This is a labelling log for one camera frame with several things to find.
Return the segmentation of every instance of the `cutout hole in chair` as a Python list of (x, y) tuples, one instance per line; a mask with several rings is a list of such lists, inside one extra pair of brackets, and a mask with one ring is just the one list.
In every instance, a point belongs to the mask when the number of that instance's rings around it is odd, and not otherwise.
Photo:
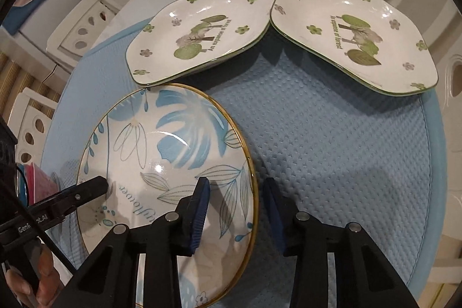
[(29, 132), (26, 133), (25, 139), (26, 139), (27, 144), (30, 144), (30, 145), (35, 144), (34, 137)]
[(29, 153), (23, 153), (21, 154), (21, 162), (22, 163), (27, 163), (31, 160), (32, 156)]
[(76, 49), (84, 49), (87, 47), (87, 43), (85, 41), (77, 41), (75, 43), (75, 48)]
[(39, 131), (40, 133), (44, 133), (45, 132), (45, 126), (43, 125), (43, 122), (41, 119), (37, 119), (35, 121), (35, 129), (37, 131)]
[(452, 69), (451, 95), (457, 97), (462, 92), (462, 63), (454, 65)]

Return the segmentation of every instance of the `blue leaf design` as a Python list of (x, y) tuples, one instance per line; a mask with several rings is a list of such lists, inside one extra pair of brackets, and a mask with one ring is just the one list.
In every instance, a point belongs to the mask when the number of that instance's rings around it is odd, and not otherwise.
[(211, 185), (224, 186), (236, 180), (241, 170), (229, 165), (217, 165), (202, 171), (195, 178), (205, 176)]
[(221, 156), (225, 153), (225, 135), (228, 122), (211, 102), (190, 90), (161, 90), (156, 101), (157, 107), (172, 104), (184, 104), (186, 108), (175, 110), (161, 117), (156, 128), (172, 122), (182, 122), (184, 126), (174, 134), (166, 134), (157, 144), (163, 159), (183, 167), (195, 156), (188, 169), (201, 167), (210, 152), (212, 124), (217, 135), (218, 149)]
[(142, 100), (141, 92), (133, 93), (109, 111), (108, 117), (119, 122), (129, 120), (138, 112)]
[(237, 184), (233, 180), (228, 189), (220, 206), (220, 238), (228, 231), (231, 222), (234, 218), (237, 205)]

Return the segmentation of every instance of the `round plate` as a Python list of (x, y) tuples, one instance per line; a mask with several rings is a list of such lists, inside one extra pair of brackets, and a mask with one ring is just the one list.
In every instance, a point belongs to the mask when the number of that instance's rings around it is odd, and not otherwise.
[(384, 0), (276, 0), (275, 28), (367, 87), (390, 96), (438, 82), (417, 27)]
[(222, 63), (255, 45), (269, 27), (274, 0), (178, 0), (133, 39), (126, 62), (140, 85)]
[[(106, 197), (77, 211), (91, 252), (118, 224), (138, 227), (176, 208), (197, 179), (211, 183), (202, 240), (178, 258), (183, 308), (211, 304), (241, 276), (255, 242), (258, 188), (244, 139), (224, 109), (181, 84), (141, 89), (117, 103), (85, 148), (78, 183), (107, 177)], [(137, 304), (143, 304), (140, 256)]]

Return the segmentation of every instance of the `black clamp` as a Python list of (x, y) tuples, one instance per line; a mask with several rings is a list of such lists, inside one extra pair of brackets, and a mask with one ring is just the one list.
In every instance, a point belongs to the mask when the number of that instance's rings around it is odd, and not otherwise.
[(327, 253), (335, 255), (337, 308), (418, 308), (360, 224), (341, 228), (321, 223), (282, 196), (272, 178), (264, 182), (263, 199), (276, 246), (285, 257), (297, 256), (290, 308), (327, 307)]

